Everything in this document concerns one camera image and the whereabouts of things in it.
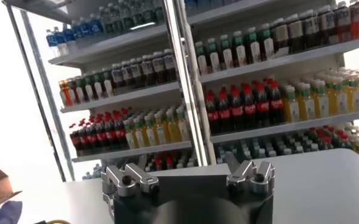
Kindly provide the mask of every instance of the blue label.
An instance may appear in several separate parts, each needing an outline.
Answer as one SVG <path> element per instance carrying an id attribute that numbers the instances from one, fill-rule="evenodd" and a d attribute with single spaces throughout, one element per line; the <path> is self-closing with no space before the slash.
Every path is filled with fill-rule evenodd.
<path id="1" fill-rule="evenodd" d="M 82 29 L 82 35 L 84 37 L 92 36 L 94 34 L 88 23 L 83 23 L 80 28 Z"/>
<path id="2" fill-rule="evenodd" d="M 49 47 L 56 47 L 57 46 L 56 38 L 53 35 L 46 36 L 46 41 L 48 42 Z"/>
<path id="3" fill-rule="evenodd" d="M 99 34 L 104 32 L 104 28 L 102 27 L 102 24 L 98 19 L 91 20 L 91 29 L 94 34 Z"/>
<path id="4" fill-rule="evenodd" d="M 64 34 L 65 42 L 75 40 L 74 32 L 72 32 L 72 30 L 66 29 L 66 30 L 63 31 L 63 34 Z"/>
<path id="5" fill-rule="evenodd" d="M 57 44 L 65 43 L 64 36 L 63 36 L 63 34 L 61 32 L 56 32 L 54 36 L 56 38 Z"/>

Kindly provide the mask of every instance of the display shelf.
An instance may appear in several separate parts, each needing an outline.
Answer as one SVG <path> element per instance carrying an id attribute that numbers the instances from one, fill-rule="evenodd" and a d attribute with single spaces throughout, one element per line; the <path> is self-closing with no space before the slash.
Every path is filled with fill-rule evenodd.
<path id="1" fill-rule="evenodd" d="M 145 88 L 145 89 L 141 89 L 141 90 L 136 90 L 133 92 L 124 93 L 124 94 L 120 94 L 120 95 L 113 96 L 113 97 L 108 97 L 108 98 L 101 99 L 101 100 L 95 100 L 95 101 L 88 102 L 88 103 L 82 103 L 82 104 L 78 104 L 75 106 L 62 108 L 60 111 L 62 113 L 68 113 L 68 112 L 73 112 L 73 111 L 89 110 L 92 108 L 101 107 L 101 106 L 109 105 L 109 104 L 113 104 L 113 103 L 120 103 L 120 102 L 124 102 L 127 100 L 139 99 L 139 98 L 146 97 L 146 96 L 167 93 L 169 91 L 174 91 L 177 89 L 179 89 L 179 84 L 177 82 L 173 82 L 173 83 L 169 83 L 169 84 L 164 84 L 164 85 L 154 86 L 154 87 Z"/>
<path id="2" fill-rule="evenodd" d="M 338 124 L 342 122 L 352 121 L 359 119 L 359 112 L 356 113 L 349 113 L 349 114 L 341 114 L 337 116 L 331 117 L 324 117 L 319 119 L 314 119 L 310 121 L 301 121 L 289 124 L 282 124 L 276 125 L 266 128 L 258 128 L 255 130 L 248 130 L 248 131 L 239 131 L 229 134 L 223 135 L 216 135 L 210 138 L 212 143 L 219 143 L 219 142 L 227 142 L 227 141 L 235 141 L 245 138 L 254 138 L 259 136 L 267 136 L 267 135 L 274 135 L 278 133 L 284 133 L 288 131 L 296 131 L 311 127 L 319 127 L 328 124 Z"/>
<path id="3" fill-rule="evenodd" d="M 177 149 L 188 149 L 188 148 L 191 148 L 191 142 L 185 141 L 185 142 L 177 142 L 167 145 L 145 147 L 140 149 L 128 149 L 128 150 L 117 151 L 117 152 L 108 152 L 108 153 L 100 153 L 95 155 L 80 156 L 72 159 L 72 161 L 74 163 L 78 163 L 78 162 L 86 162 L 86 161 L 97 160 L 97 159 L 115 159 L 115 158 L 123 158 L 128 156 L 144 155 L 147 153 L 167 152 Z"/>
<path id="4" fill-rule="evenodd" d="M 359 40 L 353 40 L 332 46 L 320 47 L 317 49 L 305 51 L 298 54 L 287 55 L 284 57 L 255 63 L 252 65 L 247 65 L 239 68 L 233 68 L 221 72 L 202 75 L 200 76 L 199 80 L 201 83 L 208 83 L 217 80 L 228 79 L 234 76 L 244 75 L 252 72 L 258 72 L 265 69 L 275 68 L 278 66 L 289 65 L 289 64 L 311 60 L 319 57 L 325 57 L 337 53 L 344 53 L 344 52 L 352 51 L 357 48 L 359 48 Z"/>

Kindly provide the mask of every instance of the bright light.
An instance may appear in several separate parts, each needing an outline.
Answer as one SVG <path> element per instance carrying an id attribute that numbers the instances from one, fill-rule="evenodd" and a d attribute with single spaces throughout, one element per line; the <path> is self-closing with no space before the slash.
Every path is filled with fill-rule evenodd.
<path id="1" fill-rule="evenodd" d="M 131 29 L 131 30 L 137 30 L 137 29 L 139 29 L 139 28 L 143 28 L 143 27 L 151 26 L 151 25 L 155 25 L 155 23 L 154 23 L 154 22 L 146 23 L 146 24 L 142 24 L 142 25 L 139 25 L 139 26 L 132 27 L 132 28 L 130 28 L 130 29 Z"/>

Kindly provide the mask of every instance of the table surface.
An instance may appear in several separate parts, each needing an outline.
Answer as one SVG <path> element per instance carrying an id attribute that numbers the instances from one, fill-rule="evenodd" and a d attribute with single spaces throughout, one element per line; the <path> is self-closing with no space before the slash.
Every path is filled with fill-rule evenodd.
<path id="1" fill-rule="evenodd" d="M 359 223 L 359 155 L 346 150 L 328 150 L 267 160 L 275 166 L 273 223 Z M 159 175 L 228 174 L 226 164 L 161 171 Z M 112 224 L 102 200 L 101 181 L 86 180 L 58 185 L 42 184 L 24 191 L 19 223 L 63 219 L 72 224 Z"/>

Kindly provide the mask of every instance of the water bottle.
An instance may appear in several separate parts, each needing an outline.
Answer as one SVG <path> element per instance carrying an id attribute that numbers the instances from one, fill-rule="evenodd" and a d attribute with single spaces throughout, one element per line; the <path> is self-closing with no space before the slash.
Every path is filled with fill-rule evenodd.
<path id="1" fill-rule="evenodd" d="M 54 29 L 54 36 L 57 42 L 57 49 L 59 50 L 59 54 L 66 55 L 68 54 L 67 44 L 65 43 L 64 35 L 62 32 L 59 31 L 59 28 L 56 26 Z"/>
<path id="2" fill-rule="evenodd" d="M 165 21 L 165 14 L 163 12 L 162 0 L 153 0 L 156 21 L 162 23 Z"/>
<path id="3" fill-rule="evenodd" d="M 132 19 L 132 14 L 130 12 L 129 6 L 124 0 L 118 0 L 119 4 L 119 15 L 124 24 L 125 32 L 128 32 L 130 28 L 135 26 L 135 23 Z"/>
<path id="4" fill-rule="evenodd" d="M 57 49 L 57 41 L 51 30 L 46 30 L 46 41 L 48 46 L 51 48 L 54 57 L 59 56 L 59 50 Z"/>
<path id="5" fill-rule="evenodd" d="M 94 13 L 90 15 L 90 26 L 94 35 L 94 42 L 102 41 L 105 39 L 104 28 L 101 24 L 101 16 L 95 16 Z"/>
<path id="6" fill-rule="evenodd" d="M 65 39 L 65 43 L 67 44 L 67 49 L 69 53 L 73 53 L 77 51 L 76 40 L 74 36 L 74 32 L 68 28 L 67 23 L 63 23 L 63 35 Z"/>

